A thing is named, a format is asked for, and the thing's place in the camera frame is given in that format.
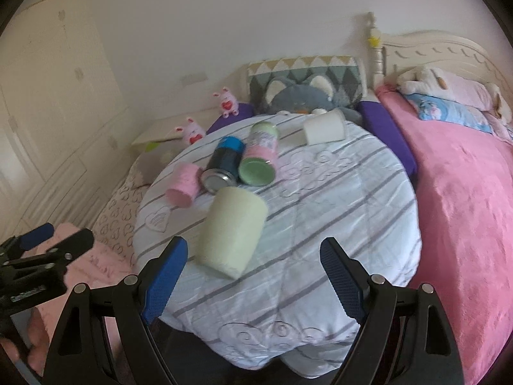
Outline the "blue cartoon pillow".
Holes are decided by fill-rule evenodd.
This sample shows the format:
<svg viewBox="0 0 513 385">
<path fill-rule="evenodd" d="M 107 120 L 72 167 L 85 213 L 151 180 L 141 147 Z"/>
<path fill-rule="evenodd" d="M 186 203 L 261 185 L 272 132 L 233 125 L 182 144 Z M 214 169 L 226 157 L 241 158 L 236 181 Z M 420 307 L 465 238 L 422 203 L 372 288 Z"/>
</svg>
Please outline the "blue cartoon pillow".
<svg viewBox="0 0 513 385">
<path fill-rule="evenodd" d="M 493 130 L 479 109 L 461 103 L 421 94 L 405 95 L 404 98 L 416 110 L 423 121 L 440 121 L 492 134 Z"/>
</svg>

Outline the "white paper cup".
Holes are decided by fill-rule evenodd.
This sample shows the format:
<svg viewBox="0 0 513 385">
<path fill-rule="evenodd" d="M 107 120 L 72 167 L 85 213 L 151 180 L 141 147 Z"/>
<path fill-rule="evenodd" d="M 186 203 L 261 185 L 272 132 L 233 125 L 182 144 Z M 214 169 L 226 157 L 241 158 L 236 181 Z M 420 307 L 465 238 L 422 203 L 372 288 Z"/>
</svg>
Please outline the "white paper cup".
<svg viewBox="0 0 513 385">
<path fill-rule="evenodd" d="M 333 109 L 304 121 L 303 132 L 307 145 L 338 142 L 346 138 L 345 117 L 339 109 Z"/>
</svg>

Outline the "pink green-capped can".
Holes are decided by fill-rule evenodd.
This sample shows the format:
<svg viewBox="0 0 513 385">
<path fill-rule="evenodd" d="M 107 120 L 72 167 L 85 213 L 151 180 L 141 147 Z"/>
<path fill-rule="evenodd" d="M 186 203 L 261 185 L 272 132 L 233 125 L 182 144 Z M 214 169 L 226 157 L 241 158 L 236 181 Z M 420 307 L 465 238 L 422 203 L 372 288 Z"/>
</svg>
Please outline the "pink green-capped can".
<svg viewBox="0 0 513 385">
<path fill-rule="evenodd" d="M 276 178 L 279 132 L 269 121 L 251 127 L 238 172 L 241 181 L 249 186 L 266 186 Z"/>
</svg>

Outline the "cream bedside shelf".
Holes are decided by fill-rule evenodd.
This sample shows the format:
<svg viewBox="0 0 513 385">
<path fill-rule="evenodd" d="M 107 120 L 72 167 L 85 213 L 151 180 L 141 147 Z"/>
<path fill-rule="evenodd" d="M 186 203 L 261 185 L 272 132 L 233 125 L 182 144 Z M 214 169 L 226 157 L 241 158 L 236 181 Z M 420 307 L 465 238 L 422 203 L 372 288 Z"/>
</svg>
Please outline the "cream bedside shelf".
<svg viewBox="0 0 513 385">
<path fill-rule="evenodd" d="M 174 115 L 155 120 L 133 142 L 134 147 L 146 145 L 149 142 L 165 142 L 180 139 L 182 134 L 176 131 L 176 127 L 184 127 L 188 119 L 192 118 L 204 130 L 208 129 L 219 118 L 217 109 L 205 109 L 193 113 Z"/>
</svg>

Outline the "folded pink quilt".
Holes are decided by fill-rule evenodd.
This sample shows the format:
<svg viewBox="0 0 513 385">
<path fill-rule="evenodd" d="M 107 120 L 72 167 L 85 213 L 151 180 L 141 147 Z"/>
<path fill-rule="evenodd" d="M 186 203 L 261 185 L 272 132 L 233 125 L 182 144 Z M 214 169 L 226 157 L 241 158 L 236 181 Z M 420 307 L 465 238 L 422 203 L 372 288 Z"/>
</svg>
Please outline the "folded pink quilt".
<svg viewBox="0 0 513 385">
<path fill-rule="evenodd" d="M 65 238 L 75 234 L 79 228 L 71 223 L 62 223 L 57 226 L 53 237 L 39 244 L 32 255 L 41 255 L 46 250 L 60 243 Z M 55 332 L 56 324 L 62 313 L 63 307 L 72 288 L 80 282 L 87 283 L 90 288 L 102 288 L 116 285 L 131 273 L 131 266 L 122 257 L 117 255 L 108 246 L 95 241 L 91 250 L 78 257 L 67 267 L 67 273 L 64 276 L 64 282 L 68 291 L 47 303 L 38 305 L 38 312 L 42 321 L 37 321 L 38 338 L 42 339 L 42 344 L 35 346 L 29 354 L 29 365 L 38 374 L 44 372 L 44 365 L 50 340 Z M 121 348 L 121 339 L 116 327 L 116 321 L 113 318 L 105 318 L 107 333 L 110 340 L 113 355 L 116 355 Z"/>
</svg>

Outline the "pink bunny toy front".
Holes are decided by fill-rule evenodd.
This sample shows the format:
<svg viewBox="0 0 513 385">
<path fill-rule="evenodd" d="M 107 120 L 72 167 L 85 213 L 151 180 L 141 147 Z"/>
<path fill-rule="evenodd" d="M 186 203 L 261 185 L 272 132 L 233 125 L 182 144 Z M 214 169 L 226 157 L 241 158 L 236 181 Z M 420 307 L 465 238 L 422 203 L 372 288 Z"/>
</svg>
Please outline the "pink bunny toy front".
<svg viewBox="0 0 513 385">
<path fill-rule="evenodd" d="M 192 117 L 186 118 L 186 123 L 175 128 L 185 146 L 198 142 L 206 136 L 206 131 Z"/>
</svg>

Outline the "pink paper cup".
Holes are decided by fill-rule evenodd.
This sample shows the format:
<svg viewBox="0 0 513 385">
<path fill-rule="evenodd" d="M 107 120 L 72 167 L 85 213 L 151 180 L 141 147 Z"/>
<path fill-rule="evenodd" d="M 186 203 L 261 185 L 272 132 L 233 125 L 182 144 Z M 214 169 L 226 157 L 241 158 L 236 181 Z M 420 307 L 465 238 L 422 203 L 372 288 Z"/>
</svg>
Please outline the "pink paper cup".
<svg viewBox="0 0 513 385">
<path fill-rule="evenodd" d="M 169 203 L 175 207 L 189 208 L 202 189 L 202 173 L 203 169 L 194 163 L 178 163 L 165 191 Z"/>
</svg>

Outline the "grey cat plush pillow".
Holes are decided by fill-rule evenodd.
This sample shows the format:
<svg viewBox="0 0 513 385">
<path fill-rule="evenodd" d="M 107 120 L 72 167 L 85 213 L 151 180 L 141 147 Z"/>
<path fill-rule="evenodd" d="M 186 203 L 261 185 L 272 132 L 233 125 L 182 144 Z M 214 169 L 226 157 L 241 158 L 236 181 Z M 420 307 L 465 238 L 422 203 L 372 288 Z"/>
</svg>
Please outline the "grey cat plush pillow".
<svg viewBox="0 0 513 385">
<path fill-rule="evenodd" d="M 268 83 L 256 111 L 259 114 L 319 114 L 320 110 L 339 110 L 346 121 L 363 126 L 362 115 L 339 94 L 334 83 L 323 74 L 303 82 L 275 77 Z"/>
</svg>

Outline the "pink bunny toy rear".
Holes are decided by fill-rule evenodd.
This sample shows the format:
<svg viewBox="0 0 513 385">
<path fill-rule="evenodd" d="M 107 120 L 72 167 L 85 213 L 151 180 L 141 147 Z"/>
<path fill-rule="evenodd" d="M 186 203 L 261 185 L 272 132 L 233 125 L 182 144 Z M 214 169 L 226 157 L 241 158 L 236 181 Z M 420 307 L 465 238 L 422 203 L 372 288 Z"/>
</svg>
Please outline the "pink bunny toy rear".
<svg viewBox="0 0 513 385">
<path fill-rule="evenodd" d="M 230 89 L 223 87 L 219 92 L 213 94 L 218 102 L 218 107 L 223 118 L 239 115 L 239 102 L 231 93 Z"/>
</svg>

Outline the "pale green paper cup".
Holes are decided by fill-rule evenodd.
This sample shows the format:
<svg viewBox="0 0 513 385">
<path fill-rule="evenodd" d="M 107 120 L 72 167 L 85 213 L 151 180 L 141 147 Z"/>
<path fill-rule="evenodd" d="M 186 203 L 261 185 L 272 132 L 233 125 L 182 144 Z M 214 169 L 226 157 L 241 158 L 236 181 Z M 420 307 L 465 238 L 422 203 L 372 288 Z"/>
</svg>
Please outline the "pale green paper cup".
<svg viewBox="0 0 513 385">
<path fill-rule="evenodd" d="M 256 250 L 268 212 L 264 199 L 249 190 L 219 190 L 200 230 L 197 261 L 239 279 Z"/>
</svg>

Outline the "pink fleece blanket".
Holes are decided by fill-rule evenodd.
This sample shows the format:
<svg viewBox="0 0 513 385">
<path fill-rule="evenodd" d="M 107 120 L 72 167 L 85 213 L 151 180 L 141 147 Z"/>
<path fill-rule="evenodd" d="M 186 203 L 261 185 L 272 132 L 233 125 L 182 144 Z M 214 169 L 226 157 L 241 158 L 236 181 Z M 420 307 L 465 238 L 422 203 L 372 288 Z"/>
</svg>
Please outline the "pink fleece blanket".
<svg viewBox="0 0 513 385">
<path fill-rule="evenodd" d="M 461 124 L 421 120 L 390 86 L 376 95 L 418 165 L 423 247 L 411 285 L 435 287 L 464 379 L 477 384 L 512 332 L 512 147 Z"/>
</svg>

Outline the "white plush toy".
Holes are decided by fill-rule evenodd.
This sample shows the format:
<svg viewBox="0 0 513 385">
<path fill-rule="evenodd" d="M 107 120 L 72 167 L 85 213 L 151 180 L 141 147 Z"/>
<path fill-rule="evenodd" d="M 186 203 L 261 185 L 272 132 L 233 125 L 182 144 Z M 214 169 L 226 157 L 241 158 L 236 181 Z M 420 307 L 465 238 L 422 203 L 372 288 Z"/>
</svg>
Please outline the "white plush toy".
<svg viewBox="0 0 513 385">
<path fill-rule="evenodd" d="M 481 83 L 441 68 L 423 65 L 397 77 L 404 95 L 421 94 L 491 112 L 502 124 L 512 124 L 512 108 L 493 82 Z"/>
</svg>

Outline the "heart-patterned cloth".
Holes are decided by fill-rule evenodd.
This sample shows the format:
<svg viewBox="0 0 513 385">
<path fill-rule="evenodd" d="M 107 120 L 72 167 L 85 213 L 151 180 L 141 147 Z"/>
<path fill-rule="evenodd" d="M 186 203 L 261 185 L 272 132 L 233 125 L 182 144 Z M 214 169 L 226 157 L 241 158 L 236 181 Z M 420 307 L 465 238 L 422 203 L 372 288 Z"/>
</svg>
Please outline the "heart-patterned cloth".
<svg viewBox="0 0 513 385">
<path fill-rule="evenodd" d="M 154 149 L 137 157 L 92 227 L 95 238 L 131 266 L 135 261 L 132 242 L 137 210 L 149 186 L 174 156 L 171 151 Z"/>
</svg>

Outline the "black blue-topped can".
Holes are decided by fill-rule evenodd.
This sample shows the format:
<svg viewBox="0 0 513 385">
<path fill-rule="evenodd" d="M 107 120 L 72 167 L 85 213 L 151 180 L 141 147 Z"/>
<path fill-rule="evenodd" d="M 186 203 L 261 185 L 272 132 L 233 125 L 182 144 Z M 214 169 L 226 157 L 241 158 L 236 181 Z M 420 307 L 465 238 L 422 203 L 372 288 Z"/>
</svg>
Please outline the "black blue-topped can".
<svg viewBox="0 0 513 385">
<path fill-rule="evenodd" d="M 244 150 L 245 143 L 237 137 L 225 136 L 220 140 L 200 176 L 203 187 L 210 194 L 215 195 L 222 188 L 237 186 L 238 168 Z"/>
</svg>

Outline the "cream wooden headboard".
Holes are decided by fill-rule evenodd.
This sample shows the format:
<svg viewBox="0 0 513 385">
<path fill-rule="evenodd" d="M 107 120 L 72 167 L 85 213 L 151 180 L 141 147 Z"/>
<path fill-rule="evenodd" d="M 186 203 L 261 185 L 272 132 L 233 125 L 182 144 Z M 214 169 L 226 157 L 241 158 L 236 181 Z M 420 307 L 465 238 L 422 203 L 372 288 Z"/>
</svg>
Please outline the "cream wooden headboard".
<svg viewBox="0 0 513 385">
<path fill-rule="evenodd" d="M 372 87 L 394 83 L 397 77 L 419 65 L 432 64 L 460 77 L 494 82 L 507 103 L 512 103 L 512 76 L 502 73 L 489 53 L 468 38 L 439 30 L 403 35 L 380 31 L 376 15 L 367 14 Z"/>
</svg>

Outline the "white grey-striped quilt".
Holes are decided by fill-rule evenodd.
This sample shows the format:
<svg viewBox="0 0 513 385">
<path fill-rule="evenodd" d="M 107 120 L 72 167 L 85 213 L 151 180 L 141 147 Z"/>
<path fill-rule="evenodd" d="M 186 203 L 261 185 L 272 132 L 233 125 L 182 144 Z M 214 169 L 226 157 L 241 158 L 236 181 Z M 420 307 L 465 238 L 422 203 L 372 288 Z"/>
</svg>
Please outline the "white grey-striped quilt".
<svg viewBox="0 0 513 385">
<path fill-rule="evenodd" d="M 369 273 L 405 286 L 422 240 L 416 195 L 392 150 L 355 124 L 341 141 L 310 146 L 303 120 L 270 118 L 278 173 L 256 189 L 269 214 L 243 275 L 189 259 L 161 318 L 239 368 L 281 361 L 315 379 L 341 366 L 358 331 L 320 263 L 321 242 L 335 238 Z"/>
</svg>

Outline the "diamond-patterned cushion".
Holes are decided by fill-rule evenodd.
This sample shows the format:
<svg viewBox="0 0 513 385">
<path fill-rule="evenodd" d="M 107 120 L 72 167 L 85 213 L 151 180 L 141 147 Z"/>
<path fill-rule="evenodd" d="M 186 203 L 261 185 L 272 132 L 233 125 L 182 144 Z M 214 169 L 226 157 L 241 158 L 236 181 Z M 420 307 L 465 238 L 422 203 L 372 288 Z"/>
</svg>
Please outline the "diamond-patterned cushion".
<svg viewBox="0 0 513 385">
<path fill-rule="evenodd" d="M 246 77 L 249 102 L 257 107 L 269 82 L 275 77 L 303 82 L 315 74 L 331 80 L 344 106 L 354 106 L 368 94 L 366 71 L 359 57 L 299 56 L 248 64 Z"/>
</svg>

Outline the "pink bunny toy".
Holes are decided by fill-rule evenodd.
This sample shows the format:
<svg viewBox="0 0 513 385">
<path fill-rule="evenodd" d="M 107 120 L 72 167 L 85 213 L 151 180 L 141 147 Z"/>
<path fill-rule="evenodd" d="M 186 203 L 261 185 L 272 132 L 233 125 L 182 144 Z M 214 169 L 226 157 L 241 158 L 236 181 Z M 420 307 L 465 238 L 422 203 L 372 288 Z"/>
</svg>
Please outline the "pink bunny toy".
<svg viewBox="0 0 513 385">
<path fill-rule="evenodd" d="M 223 118 L 239 115 L 239 102 L 231 93 L 230 89 L 223 87 L 219 92 L 213 94 L 218 102 L 218 107 Z"/>
<path fill-rule="evenodd" d="M 185 146 L 198 142 L 206 136 L 206 131 L 192 117 L 186 118 L 186 123 L 175 128 Z"/>
</svg>

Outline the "cream wardrobe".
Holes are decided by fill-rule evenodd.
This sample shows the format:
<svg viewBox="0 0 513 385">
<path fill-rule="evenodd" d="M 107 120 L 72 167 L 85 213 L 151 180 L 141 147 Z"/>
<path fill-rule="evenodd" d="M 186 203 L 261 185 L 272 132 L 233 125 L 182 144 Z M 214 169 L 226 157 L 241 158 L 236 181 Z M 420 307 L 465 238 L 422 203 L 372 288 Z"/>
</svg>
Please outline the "cream wardrobe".
<svg viewBox="0 0 513 385">
<path fill-rule="evenodd" d="M 126 176 L 142 119 L 124 100 L 89 0 L 44 0 L 1 37 L 1 235 L 91 227 Z"/>
</svg>

